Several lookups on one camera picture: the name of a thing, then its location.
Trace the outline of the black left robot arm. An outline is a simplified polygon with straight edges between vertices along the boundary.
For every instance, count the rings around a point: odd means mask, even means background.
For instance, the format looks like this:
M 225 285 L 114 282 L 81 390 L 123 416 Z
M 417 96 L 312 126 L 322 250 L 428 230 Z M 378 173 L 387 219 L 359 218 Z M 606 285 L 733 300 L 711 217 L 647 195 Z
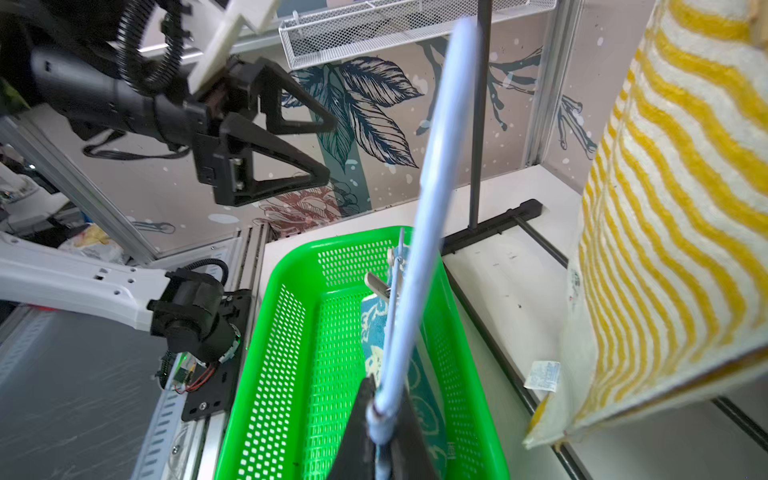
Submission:
M 110 131 L 191 156 L 216 203 L 244 206 L 325 185 L 329 170 L 286 141 L 337 119 L 276 62 L 235 60 L 243 29 L 272 21 L 274 1 L 5 1 L 35 96 L 88 140 Z M 220 307 L 226 281 L 198 268 L 132 268 L 1 237 L 1 296 L 113 320 L 214 367 L 241 333 Z

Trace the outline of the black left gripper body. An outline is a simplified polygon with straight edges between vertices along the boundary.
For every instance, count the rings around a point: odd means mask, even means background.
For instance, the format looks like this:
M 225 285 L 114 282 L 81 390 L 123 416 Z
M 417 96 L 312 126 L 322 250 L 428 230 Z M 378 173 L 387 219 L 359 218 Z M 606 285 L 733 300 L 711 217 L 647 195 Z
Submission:
M 213 189 L 220 205 L 239 207 L 264 198 L 264 184 L 254 177 L 254 154 L 264 140 L 264 129 L 254 123 L 263 67 L 262 60 L 232 59 L 185 105 L 197 179 Z

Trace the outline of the teal patterned towel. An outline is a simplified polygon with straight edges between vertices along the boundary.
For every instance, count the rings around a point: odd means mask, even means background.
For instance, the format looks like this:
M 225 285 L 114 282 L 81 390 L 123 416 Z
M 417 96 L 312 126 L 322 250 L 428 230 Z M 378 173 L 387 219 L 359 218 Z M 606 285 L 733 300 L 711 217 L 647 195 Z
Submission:
M 388 324 L 389 300 L 373 293 L 361 304 L 361 345 L 365 375 L 381 382 L 384 345 Z M 447 472 L 448 440 L 444 402 L 426 345 L 417 337 L 407 375 L 407 387 L 423 437 L 425 448 L 437 476 Z

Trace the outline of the light blue wire hanger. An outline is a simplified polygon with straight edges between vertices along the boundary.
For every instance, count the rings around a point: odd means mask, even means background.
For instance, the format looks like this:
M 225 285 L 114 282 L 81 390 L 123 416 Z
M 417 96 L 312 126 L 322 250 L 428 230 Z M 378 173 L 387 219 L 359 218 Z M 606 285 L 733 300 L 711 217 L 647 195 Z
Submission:
M 396 419 L 443 242 L 443 230 L 470 122 L 480 40 L 481 30 L 475 20 L 457 21 L 443 63 L 404 284 L 401 288 L 392 287 L 390 311 L 394 317 L 388 321 L 390 336 L 385 341 L 381 383 L 366 411 L 368 435 L 376 446 L 376 479 L 389 479 L 394 473 L 392 450 Z

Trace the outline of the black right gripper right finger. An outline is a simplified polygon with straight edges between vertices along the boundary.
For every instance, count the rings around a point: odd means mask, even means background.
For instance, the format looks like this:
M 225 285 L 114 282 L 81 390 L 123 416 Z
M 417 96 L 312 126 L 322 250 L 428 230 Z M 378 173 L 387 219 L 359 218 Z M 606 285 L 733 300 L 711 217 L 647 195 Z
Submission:
M 406 387 L 400 395 L 392 419 L 392 437 L 388 443 L 390 479 L 438 479 L 416 410 Z

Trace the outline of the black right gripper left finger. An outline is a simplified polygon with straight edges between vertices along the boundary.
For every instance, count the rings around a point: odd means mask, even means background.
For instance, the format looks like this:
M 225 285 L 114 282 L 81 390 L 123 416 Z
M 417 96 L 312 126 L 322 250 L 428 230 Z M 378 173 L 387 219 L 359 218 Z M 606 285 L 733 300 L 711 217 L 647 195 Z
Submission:
M 327 479 L 377 479 L 377 440 L 384 417 L 375 407 L 376 393 L 375 378 L 364 378 Z

